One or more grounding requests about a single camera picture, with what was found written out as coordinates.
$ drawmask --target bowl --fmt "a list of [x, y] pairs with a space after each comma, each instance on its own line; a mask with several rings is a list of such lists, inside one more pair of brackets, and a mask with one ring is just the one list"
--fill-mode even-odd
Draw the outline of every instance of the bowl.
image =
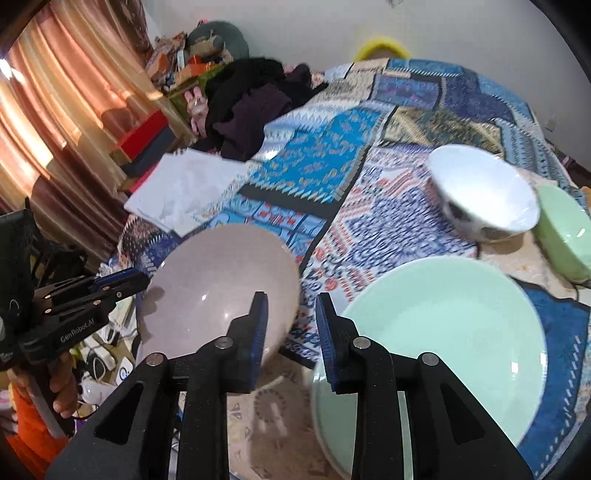
[[443, 214], [463, 236], [498, 242], [535, 227], [540, 207], [517, 169], [487, 151], [445, 145], [428, 167]]
[[553, 268], [570, 281], [591, 278], [591, 219], [564, 190], [553, 185], [536, 188], [541, 216], [534, 228], [538, 244]]
[[[545, 386], [545, 335], [527, 295], [500, 270], [462, 257], [415, 260], [377, 279], [338, 314], [392, 353], [438, 355], [514, 445], [528, 431]], [[351, 477], [356, 405], [357, 395], [331, 391], [320, 360], [311, 391], [314, 430], [344, 478]], [[410, 480], [410, 431], [400, 405]]]
[[153, 276], [138, 305], [141, 353], [175, 358], [226, 335], [249, 312], [257, 291], [267, 294], [269, 319], [262, 361], [279, 350], [296, 318], [300, 276], [279, 237], [252, 225], [205, 230], [175, 249]]

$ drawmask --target yellow round object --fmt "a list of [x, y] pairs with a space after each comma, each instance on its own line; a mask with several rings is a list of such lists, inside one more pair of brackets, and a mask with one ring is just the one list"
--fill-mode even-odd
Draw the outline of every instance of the yellow round object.
[[368, 40], [359, 49], [354, 61], [369, 60], [371, 55], [378, 50], [388, 50], [392, 56], [398, 59], [410, 59], [411, 54], [397, 41], [389, 37], [374, 37]]

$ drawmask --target light green plate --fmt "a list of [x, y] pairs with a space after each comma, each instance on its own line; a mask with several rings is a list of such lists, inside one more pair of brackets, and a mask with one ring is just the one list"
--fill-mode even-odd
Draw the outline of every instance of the light green plate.
[[[496, 268], [460, 257], [409, 262], [372, 283], [342, 315], [392, 353], [436, 353], [514, 445], [529, 428], [544, 390], [544, 332], [523, 290]], [[319, 361], [312, 386], [314, 428], [345, 478], [353, 463], [356, 403], [356, 395], [331, 392]], [[405, 411], [401, 416], [408, 479], [408, 421]]]
[[591, 219], [564, 190], [536, 188], [541, 215], [534, 235], [554, 269], [576, 283], [591, 278]]

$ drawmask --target curtain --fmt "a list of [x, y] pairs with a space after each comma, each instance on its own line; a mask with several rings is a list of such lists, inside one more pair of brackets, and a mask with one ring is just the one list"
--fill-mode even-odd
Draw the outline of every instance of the curtain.
[[84, 248], [92, 267], [113, 252], [126, 219], [125, 174], [109, 156], [117, 140], [156, 109], [192, 140], [144, 73], [143, 53], [128, 48], [133, 36], [105, 14], [108, 3], [53, 0], [0, 75], [0, 209], [30, 197], [43, 234]]

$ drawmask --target hand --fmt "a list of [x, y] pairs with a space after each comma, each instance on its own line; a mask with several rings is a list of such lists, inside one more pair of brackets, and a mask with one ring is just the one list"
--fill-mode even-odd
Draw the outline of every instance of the hand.
[[[58, 359], [58, 364], [51, 373], [49, 389], [57, 394], [53, 402], [53, 409], [62, 418], [69, 418], [78, 406], [78, 390], [74, 375], [72, 375], [73, 359], [70, 352], [64, 352]], [[24, 398], [31, 398], [31, 375], [20, 367], [11, 368], [8, 378], [13, 386]]]

